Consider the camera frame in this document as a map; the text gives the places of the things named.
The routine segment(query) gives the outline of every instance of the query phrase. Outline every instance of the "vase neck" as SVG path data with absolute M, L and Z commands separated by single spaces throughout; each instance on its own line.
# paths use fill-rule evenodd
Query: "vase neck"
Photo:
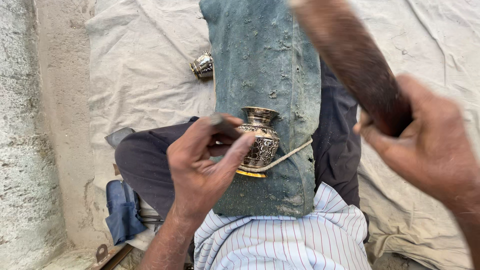
M 244 107 L 242 110 L 247 113 L 247 119 L 249 123 L 262 123 L 270 125 L 272 119 L 278 115 L 278 112 L 274 110 L 257 107 Z

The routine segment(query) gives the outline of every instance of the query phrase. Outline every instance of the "rope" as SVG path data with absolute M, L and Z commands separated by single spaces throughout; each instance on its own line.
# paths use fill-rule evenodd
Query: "rope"
M 247 168 L 245 166 L 242 166 L 240 165 L 239 169 L 243 170 L 243 171 L 246 171 L 246 172 L 264 172 L 268 169 L 271 169 L 273 166 L 279 164 L 280 162 L 288 159 L 289 157 L 291 157 L 293 154 L 297 153 L 298 151 L 304 149 L 307 145 L 311 144 L 313 142 L 313 139 L 310 139 L 310 141 L 302 144 L 299 148 L 296 148 L 294 149 L 293 151 L 291 151 L 290 153 L 284 155 L 283 157 L 275 160 L 274 162 L 268 164 L 267 166 L 265 167 L 261 167 L 261 168 L 257 168 L 257 169 L 253 169 L 253 168 Z

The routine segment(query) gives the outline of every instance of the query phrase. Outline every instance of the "concrete wall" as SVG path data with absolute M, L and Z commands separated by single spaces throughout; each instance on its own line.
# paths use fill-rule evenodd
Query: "concrete wall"
M 0 1 L 0 269 L 37 269 L 67 237 L 40 102 L 32 0 Z

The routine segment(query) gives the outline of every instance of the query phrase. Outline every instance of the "brass vase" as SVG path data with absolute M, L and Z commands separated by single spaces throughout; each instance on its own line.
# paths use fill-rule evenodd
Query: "brass vase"
M 213 76 L 213 58 L 210 51 L 202 52 L 193 63 L 190 64 L 193 74 L 197 79 Z
M 244 132 L 253 131 L 256 137 L 250 152 L 243 159 L 242 166 L 255 169 L 265 167 L 272 162 L 280 142 L 280 138 L 271 124 L 272 119 L 278 116 L 279 113 L 258 107 L 243 107 L 242 111 L 247 114 L 248 122 L 239 126 L 238 129 Z M 263 172 L 246 172 L 238 169 L 237 173 L 254 177 L 266 177 Z

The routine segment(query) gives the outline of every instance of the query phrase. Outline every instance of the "hand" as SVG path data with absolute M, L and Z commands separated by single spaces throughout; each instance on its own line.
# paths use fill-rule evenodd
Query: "hand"
M 234 127 L 243 123 L 224 114 Z M 208 117 L 202 117 L 171 144 L 167 159 L 175 188 L 172 208 L 183 217 L 200 223 L 230 186 L 236 169 L 255 140 L 254 133 L 245 133 L 235 142 L 218 133 Z M 224 155 L 215 163 L 209 158 Z
M 380 133 L 366 113 L 354 132 L 360 133 L 384 162 L 453 212 L 480 205 L 479 165 L 467 139 L 458 106 L 434 95 L 407 75 L 397 78 L 411 103 L 414 121 L 399 138 Z

